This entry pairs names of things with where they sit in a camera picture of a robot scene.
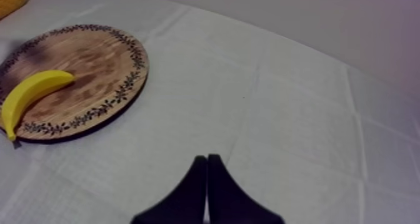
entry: white tablecloth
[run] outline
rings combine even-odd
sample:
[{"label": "white tablecloth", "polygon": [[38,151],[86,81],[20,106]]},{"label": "white tablecloth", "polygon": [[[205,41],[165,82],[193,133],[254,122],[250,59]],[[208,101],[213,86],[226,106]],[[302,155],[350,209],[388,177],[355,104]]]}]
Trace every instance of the white tablecloth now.
[{"label": "white tablecloth", "polygon": [[420,223],[413,99],[277,34],[162,0],[30,0],[0,21],[0,58],[84,23],[142,41],[147,84],[84,138],[14,150],[0,136],[0,223],[129,223],[208,153],[288,224]]}]

